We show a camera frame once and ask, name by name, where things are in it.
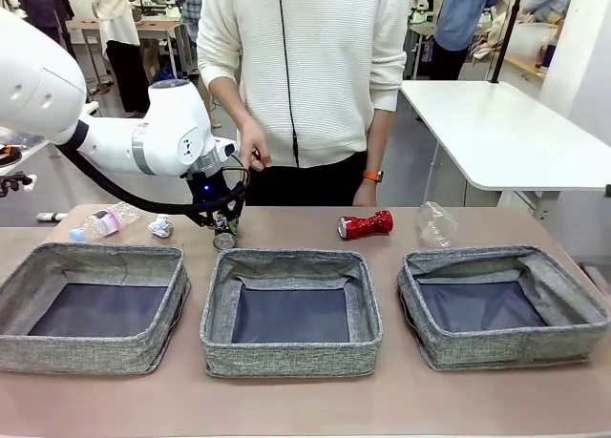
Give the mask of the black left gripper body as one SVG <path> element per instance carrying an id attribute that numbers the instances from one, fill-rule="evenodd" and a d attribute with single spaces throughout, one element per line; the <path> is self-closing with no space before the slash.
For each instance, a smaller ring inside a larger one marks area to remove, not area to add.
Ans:
<path id="1" fill-rule="evenodd" d="M 228 186 L 225 179 L 227 172 L 240 174 L 232 188 Z M 221 168 L 211 177 L 208 177 L 204 172 L 197 172 L 188 176 L 186 182 L 191 191 L 193 203 L 211 207 L 202 212 L 214 214 L 215 219 L 218 213 L 222 213 L 231 219 L 240 219 L 246 190 L 245 168 Z M 200 226 L 199 213 L 189 215 L 188 218 Z"/>

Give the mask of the person's right hand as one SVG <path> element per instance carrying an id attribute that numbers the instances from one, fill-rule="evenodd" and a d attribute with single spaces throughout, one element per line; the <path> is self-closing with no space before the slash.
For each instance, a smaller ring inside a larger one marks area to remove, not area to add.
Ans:
<path id="1" fill-rule="evenodd" d="M 255 171 L 262 171 L 271 164 L 271 154 L 268 150 L 265 135 L 258 123 L 247 118 L 238 126 L 240 132 L 240 161 Z"/>

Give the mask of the person's left hand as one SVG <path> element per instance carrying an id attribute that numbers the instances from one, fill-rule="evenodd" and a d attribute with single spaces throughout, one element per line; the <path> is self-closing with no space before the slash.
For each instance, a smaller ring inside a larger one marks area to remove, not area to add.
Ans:
<path id="1" fill-rule="evenodd" d="M 377 182 L 365 178 L 356 191 L 352 204 L 355 207 L 376 207 Z"/>

